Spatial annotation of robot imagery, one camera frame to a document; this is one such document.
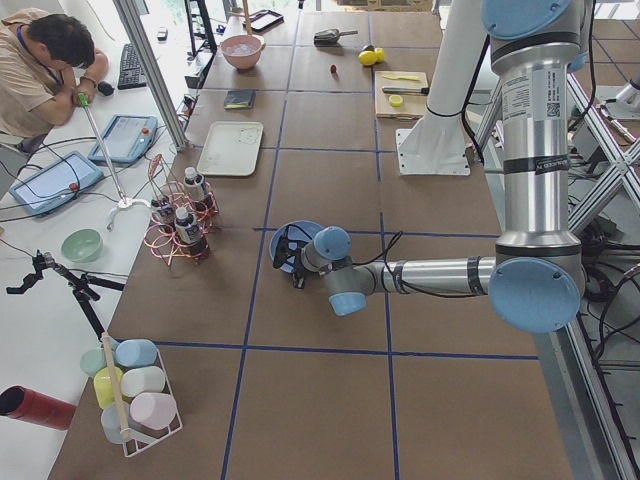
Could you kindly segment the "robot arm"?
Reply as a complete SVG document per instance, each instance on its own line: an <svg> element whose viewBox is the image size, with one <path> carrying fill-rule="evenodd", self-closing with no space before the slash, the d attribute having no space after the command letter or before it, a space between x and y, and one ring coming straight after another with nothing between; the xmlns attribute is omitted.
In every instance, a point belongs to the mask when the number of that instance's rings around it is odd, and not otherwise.
<svg viewBox="0 0 640 480"><path fill-rule="evenodd" d="M510 325L555 331L576 316L584 292L581 244L568 226L567 74L586 60L590 1L455 1L424 116L397 141L405 174L463 169L464 110L484 58L500 86L492 106L504 129L505 225L491 257L357 264L340 227L281 227L273 265L302 287L317 274L340 316L377 292L445 298L486 295Z"/></svg>

